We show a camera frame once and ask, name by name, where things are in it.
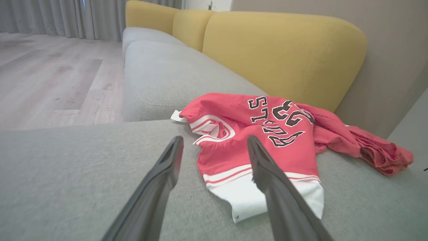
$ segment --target gray wall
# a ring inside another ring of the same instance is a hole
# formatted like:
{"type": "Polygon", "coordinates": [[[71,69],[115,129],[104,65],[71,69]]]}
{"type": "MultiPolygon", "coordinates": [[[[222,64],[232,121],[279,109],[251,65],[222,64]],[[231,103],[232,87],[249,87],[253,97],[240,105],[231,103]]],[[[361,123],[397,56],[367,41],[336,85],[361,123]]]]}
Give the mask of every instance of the gray wall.
{"type": "Polygon", "coordinates": [[[234,0],[233,11],[328,15],[359,27],[363,67],[336,114],[386,138],[428,86],[427,0],[234,0]]]}
{"type": "Polygon", "coordinates": [[[413,153],[414,163],[409,166],[408,172],[423,183],[428,184],[428,89],[421,95],[415,105],[398,124],[397,128],[388,137],[394,142],[413,153]]]}

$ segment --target gray sofa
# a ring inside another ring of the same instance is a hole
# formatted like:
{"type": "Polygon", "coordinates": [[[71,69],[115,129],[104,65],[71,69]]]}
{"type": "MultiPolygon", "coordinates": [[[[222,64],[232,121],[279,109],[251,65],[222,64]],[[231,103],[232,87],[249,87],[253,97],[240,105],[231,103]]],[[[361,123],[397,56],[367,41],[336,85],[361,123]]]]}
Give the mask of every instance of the gray sofa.
{"type": "MultiPolygon", "coordinates": [[[[184,153],[160,240],[273,240],[267,214],[233,223],[200,177],[197,135],[168,119],[204,93],[265,93],[200,52],[145,37],[125,52],[124,117],[133,122],[0,133],[1,240],[100,240],[177,135],[184,153]]],[[[335,240],[426,239],[428,196],[410,170],[388,178],[330,150],[317,163],[322,222],[335,240]]]]}

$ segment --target gray curtain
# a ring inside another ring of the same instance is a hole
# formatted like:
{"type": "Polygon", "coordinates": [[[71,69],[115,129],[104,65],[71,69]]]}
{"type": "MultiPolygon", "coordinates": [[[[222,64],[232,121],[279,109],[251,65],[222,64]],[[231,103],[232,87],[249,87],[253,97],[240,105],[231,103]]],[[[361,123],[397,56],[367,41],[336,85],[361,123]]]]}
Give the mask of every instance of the gray curtain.
{"type": "MultiPolygon", "coordinates": [[[[0,0],[0,32],[121,41],[127,0],[0,0]]],[[[181,0],[147,0],[180,8],[181,0]]]]}

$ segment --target jersey lettering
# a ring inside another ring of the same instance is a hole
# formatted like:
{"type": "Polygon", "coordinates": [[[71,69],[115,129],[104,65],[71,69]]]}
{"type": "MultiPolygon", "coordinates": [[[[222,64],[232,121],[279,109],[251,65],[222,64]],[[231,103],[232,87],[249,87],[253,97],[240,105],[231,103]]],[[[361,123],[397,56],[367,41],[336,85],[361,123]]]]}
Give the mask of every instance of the jersey lettering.
{"type": "Polygon", "coordinates": [[[263,122],[263,124],[275,124],[275,121],[271,121],[271,120],[267,120],[265,122],[263,122]]]}
{"type": "Polygon", "coordinates": [[[284,131],[281,127],[268,127],[265,125],[261,125],[264,133],[275,133],[277,135],[287,135],[288,133],[284,131]]]}
{"type": "Polygon", "coordinates": [[[251,119],[251,123],[256,122],[257,120],[266,120],[268,118],[268,109],[267,108],[263,108],[262,112],[264,113],[264,115],[261,116],[254,116],[254,117],[250,117],[251,119]]]}
{"type": "Polygon", "coordinates": [[[287,138],[280,138],[277,136],[268,136],[268,138],[272,141],[274,146],[280,148],[280,147],[284,147],[284,146],[287,146],[287,145],[293,143],[297,139],[297,137],[302,135],[303,133],[305,133],[305,132],[299,131],[299,132],[296,132],[287,138]]]}
{"type": "Polygon", "coordinates": [[[315,119],[314,119],[314,117],[312,116],[312,114],[311,114],[311,113],[309,113],[308,111],[305,111],[305,110],[303,110],[303,109],[302,109],[302,112],[303,112],[304,114],[306,114],[305,116],[309,119],[309,121],[310,121],[312,124],[314,124],[314,123],[315,123],[315,119]]]}
{"type": "Polygon", "coordinates": [[[256,109],[260,106],[260,102],[262,103],[262,106],[265,106],[268,104],[268,101],[266,99],[266,96],[260,96],[256,98],[256,104],[253,105],[254,100],[253,99],[249,99],[248,100],[248,106],[250,107],[250,109],[256,109]]]}
{"type": "Polygon", "coordinates": [[[297,117],[298,115],[302,115],[306,118],[308,118],[304,113],[302,113],[301,111],[293,111],[293,113],[291,113],[290,117],[288,118],[287,122],[285,123],[287,126],[292,127],[294,125],[297,125],[297,123],[299,123],[299,121],[302,120],[302,118],[297,117]]]}
{"type": "Polygon", "coordinates": [[[291,100],[287,100],[282,105],[273,108],[272,109],[273,116],[279,121],[287,118],[288,114],[286,113],[281,114],[280,111],[287,112],[291,108],[290,103],[291,103],[291,100]]]}

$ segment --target wooden floor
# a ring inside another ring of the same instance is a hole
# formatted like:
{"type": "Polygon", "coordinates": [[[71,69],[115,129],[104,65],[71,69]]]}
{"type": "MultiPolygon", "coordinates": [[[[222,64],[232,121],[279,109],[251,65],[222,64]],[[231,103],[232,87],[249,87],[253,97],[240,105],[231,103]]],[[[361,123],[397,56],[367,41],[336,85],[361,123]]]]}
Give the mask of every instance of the wooden floor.
{"type": "Polygon", "coordinates": [[[122,122],[119,42],[0,33],[0,130],[122,122]]]}

